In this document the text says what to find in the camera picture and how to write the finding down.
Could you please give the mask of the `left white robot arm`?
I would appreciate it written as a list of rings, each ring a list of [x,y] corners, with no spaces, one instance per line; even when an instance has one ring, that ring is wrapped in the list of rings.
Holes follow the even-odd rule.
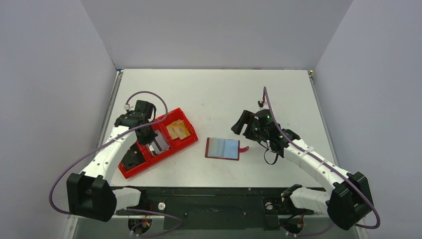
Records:
[[[157,136],[149,124],[155,114],[152,103],[138,100],[133,110],[116,119],[106,146],[80,173],[71,173],[66,181],[70,214],[107,222],[116,211],[128,207],[136,214],[147,211],[148,200],[140,190],[114,190],[110,181],[132,146],[137,142],[149,144]]]

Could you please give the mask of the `red leather card holder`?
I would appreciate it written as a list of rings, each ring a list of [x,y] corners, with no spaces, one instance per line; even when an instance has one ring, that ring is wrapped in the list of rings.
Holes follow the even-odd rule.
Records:
[[[239,140],[208,137],[205,158],[238,161],[240,154],[249,150],[249,146],[241,147]]]

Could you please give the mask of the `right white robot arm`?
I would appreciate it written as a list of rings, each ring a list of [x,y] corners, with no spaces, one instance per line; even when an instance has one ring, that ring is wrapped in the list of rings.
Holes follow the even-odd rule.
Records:
[[[374,210],[369,183],[362,173],[352,174],[325,160],[298,134],[275,123],[270,110],[256,113],[244,110],[231,130],[246,139],[265,143],[269,151],[288,159],[323,187],[319,191],[300,184],[291,186],[281,193],[285,212],[309,210],[326,214],[339,228],[348,230]]]

